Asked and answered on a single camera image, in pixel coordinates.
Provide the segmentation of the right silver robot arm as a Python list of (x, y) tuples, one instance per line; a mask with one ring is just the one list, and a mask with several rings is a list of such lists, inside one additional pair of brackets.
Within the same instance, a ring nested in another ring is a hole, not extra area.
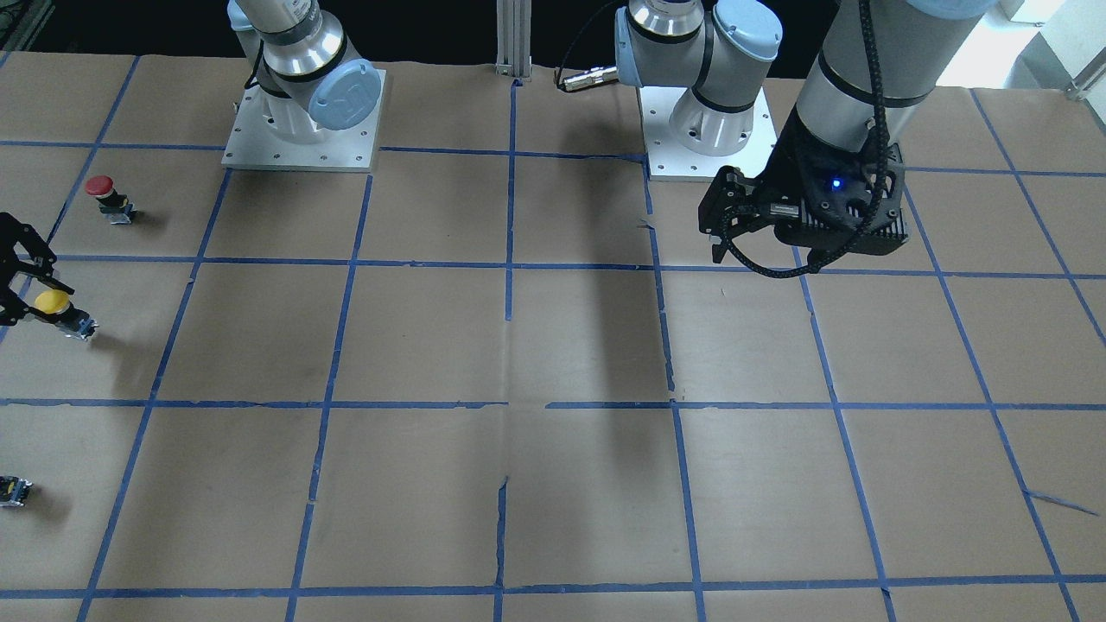
[[(316, 1), (230, 1), (226, 15), (251, 66), (226, 169), (371, 173), (386, 74), (359, 55), (340, 19)], [(98, 324), (71, 303), (44, 237), (10, 212), (1, 232), (3, 325), (32, 317), (90, 339)]]

